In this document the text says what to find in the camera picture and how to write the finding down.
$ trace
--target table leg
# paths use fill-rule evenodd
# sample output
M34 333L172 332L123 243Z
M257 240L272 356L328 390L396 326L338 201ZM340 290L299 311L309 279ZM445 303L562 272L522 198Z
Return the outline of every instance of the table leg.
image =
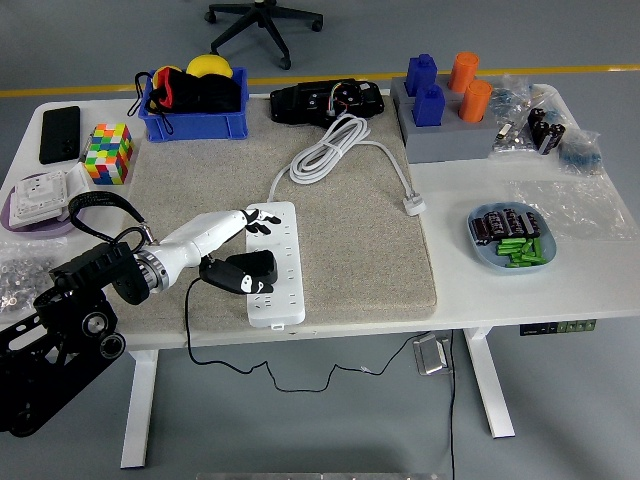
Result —
M129 352L136 361L120 468L144 467L158 350Z
M476 374L480 395L489 420L489 428L493 438L513 437L515 431L507 410L507 403L502 395L502 387L498 380L496 367L491 358L491 351L486 335L488 328L465 328L464 336L467 340L471 362Z

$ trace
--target smartphone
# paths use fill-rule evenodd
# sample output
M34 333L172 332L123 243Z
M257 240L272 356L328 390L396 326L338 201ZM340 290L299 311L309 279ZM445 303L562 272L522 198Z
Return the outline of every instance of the smartphone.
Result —
M80 156L80 107L47 110L42 116L40 163L64 162Z

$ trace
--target white table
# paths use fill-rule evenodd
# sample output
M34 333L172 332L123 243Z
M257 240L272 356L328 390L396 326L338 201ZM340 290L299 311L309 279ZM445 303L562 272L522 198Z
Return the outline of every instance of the white table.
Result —
M41 113L70 103L47 104L39 107L29 124L14 158L0 195L21 178L39 171L56 169L42 167L37 161ZM144 125L137 118L126 118L131 100L76 102L83 111L82 138L100 122L125 121L131 128L134 142L143 135ZM367 335L377 333L417 332L424 330L464 329L480 386L489 425L494 437L513 436L498 377L493 365L486 335L493 326L640 316L640 236L617 238L566 238L558 241L556 258L538 272L505 275L481 263L466 231L466 218L475 207L497 201L511 200L511 181L581 182L579 177L562 174L540 158L519 160L468 160L424 163L411 166L413 185L422 193L427 211L422 224L427 238L438 303L435 313L424 319L393 324L335 325L322 331L307 330L304 323L297 329L296 339ZM637 226L610 184L620 213L632 231ZM127 187L118 188L126 195ZM100 217L106 233L115 234L122 216L113 212ZM0 240L11 240L12 234L0 232ZM69 235L70 244L79 251L89 246L90 239L82 233ZM166 347L184 346L184 337L168 334ZM198 345L269 341L274 338L253 329L246 335L209 336ZM146 438L153 397L157 365L157 348L163 344L144 335L127 336L127 348L136 360L131 406L125 437L122 467L144 465Z

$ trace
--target white cable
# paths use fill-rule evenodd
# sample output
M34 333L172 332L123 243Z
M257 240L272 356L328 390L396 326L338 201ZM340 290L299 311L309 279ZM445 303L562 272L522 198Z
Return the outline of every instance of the white cable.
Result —
M398 165L397 160L389 149L381 143L365 140L370 133L371 130L364 118L359 118L349 113L339 116L318 143L298 153L289 165L278 172L271 184L267 201L273 201L276 186L287 170L289 170L289 177L295 183L302 185L315 183L326 177L352 147L356 145L374 145L387 154L398 177L400 177L406 193L405 207L407 207L407 201L411 202L412 209L415 209L417 205L423 205L422 198L411 188L400 169L400 165ZM424 208L420 207L418 210L415 213L410 213L409 207L407 207L407 213L410 215L415 215L423 211Z

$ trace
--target gray felt mat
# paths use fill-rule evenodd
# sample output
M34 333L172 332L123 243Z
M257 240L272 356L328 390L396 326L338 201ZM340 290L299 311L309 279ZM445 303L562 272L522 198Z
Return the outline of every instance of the gray felt mat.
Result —
M385 113L369 121L368 140L386 145L408 175L396 114L385 101ZM269 103L262 99L249 101L247 121L246 140L143 142L130 201L157 238L199 213L267 201L278 171L324 134L318 127L272 122ZM419 219L404 211L403 196L391 163L374 146L350 150L319 183L297 185L288 175L280 180L275 201L293 202L297 211L306 306L302 325L408 321L433 311L436 292L427 245ZM216 257L244 248L244 235L238 235ZM171 289L137 307L109 292L120 330L182 332L185 292L197 275L197 269L183 271ZM252 328L244 297L204 283L192 290L189 312L197 330Z

